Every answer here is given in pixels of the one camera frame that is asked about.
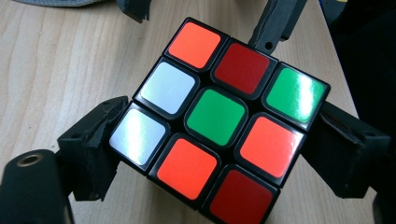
wooden table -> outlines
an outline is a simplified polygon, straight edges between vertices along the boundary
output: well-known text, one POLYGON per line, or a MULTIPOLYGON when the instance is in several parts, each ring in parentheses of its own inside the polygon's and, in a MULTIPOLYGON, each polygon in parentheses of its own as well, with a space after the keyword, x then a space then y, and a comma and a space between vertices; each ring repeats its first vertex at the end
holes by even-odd
MULTIPOLYGON (((56 139, 104 100, 131 96, 182 21, 194 17, 248 42, 265 1, 153 1, 138 24, 114 1, 82 8, 0 2, 0 170, 23 152, 58 150, 56 139)), ((332 85, 328 101, 356 115, 318 1, 309 0, 289 41, 273 54, 332 85)), ((373 223, 363 200, 333 195, 300 157, 268 223, 373 223)), ((77 223, 207 223, 120 164, 103 203, 76 203, 77 223)))

gray fabric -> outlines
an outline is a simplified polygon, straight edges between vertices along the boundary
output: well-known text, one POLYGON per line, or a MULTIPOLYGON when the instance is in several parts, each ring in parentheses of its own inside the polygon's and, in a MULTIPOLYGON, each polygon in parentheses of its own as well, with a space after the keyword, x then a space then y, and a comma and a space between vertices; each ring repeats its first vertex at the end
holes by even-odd
POLYGON ((30 5, 42 7, 82 7, 105 0, 14 0, 30 5))

green sticker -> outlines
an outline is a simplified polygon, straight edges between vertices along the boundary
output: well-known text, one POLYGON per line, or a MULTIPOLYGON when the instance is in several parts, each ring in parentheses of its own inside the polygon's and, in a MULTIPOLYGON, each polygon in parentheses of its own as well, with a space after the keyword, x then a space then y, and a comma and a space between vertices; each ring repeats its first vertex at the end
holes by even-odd
POLYGON ((322 83, 295 70, 284 68, 267 97, 267 104, 307 123, 325 91, 322 83))
POLYGON ((246 109, 213 90, 206 90, 187 119, 192 130, 220 146, 226 146, 246 109))

wooden surface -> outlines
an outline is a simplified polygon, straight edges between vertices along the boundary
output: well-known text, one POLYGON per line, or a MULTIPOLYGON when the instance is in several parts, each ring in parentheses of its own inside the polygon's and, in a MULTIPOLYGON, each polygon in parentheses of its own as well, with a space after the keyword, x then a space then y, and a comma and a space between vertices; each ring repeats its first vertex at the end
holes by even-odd
MULTIPOLYGON (((0 1, 0 170, 56 139, 104 100, 131 96, 182 21, 194 17, 248 42, 265 1, 157 0, 138 24, 115 2, 82 8, 0 1)), ((309 0, 273 54, 332 85, 328 101, 356 115, 318 2, 309 0)), ((364 200, 336 198, 300 157, 267 223, 373 223, 364 200)), ((77 223, 207 223, 121 164, 103 203, 75 203, 77 223)))

cube face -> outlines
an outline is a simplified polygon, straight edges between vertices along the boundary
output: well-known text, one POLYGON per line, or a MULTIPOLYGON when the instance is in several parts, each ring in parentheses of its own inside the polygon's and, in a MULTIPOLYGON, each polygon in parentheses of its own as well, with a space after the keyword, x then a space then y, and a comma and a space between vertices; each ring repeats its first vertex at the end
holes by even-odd
POLYGON ((232 39, 212 70, 212 79, 241 97, 256 99, 276 66, 276 59, 232 39))
POLYGON ((166 145, 148 178, 164 186, 192 208, 219 172, 219 156, 186 134, 175 134, 166 145))
POLYGON ((253 173, 282 187, 303 141, 303 133, 268 114, 260 113, 253 116, 234 155, 253 173))
POLYGON ((213 88, 202 90, 196 99, 186 116, 187 130, 197 138, 205 138, 214 147, 232 144, 247 119, 247 107, 226 92, 213 88))
POLYGON ((178 118, 199 86, 199 78, 175 63, 160 59, 136 99, 167 119, 178 118))
POLYGON ((109 144, 215 222, 264 222, 329 90, 186 19, 109 144))
POLYGON ((236 165, 226 166, 210 192, 203 212, 215 222, 263 223, 278 189, 236 165))
POLYGON ((329 88, 324 82, 281 64, 262 101, 267 109, 308 131, 329 88))
POLYGON ((128 164, 145 173, 169 132, 167 123, 138 105, 131 104, 111 135, 109 144, 128 164))

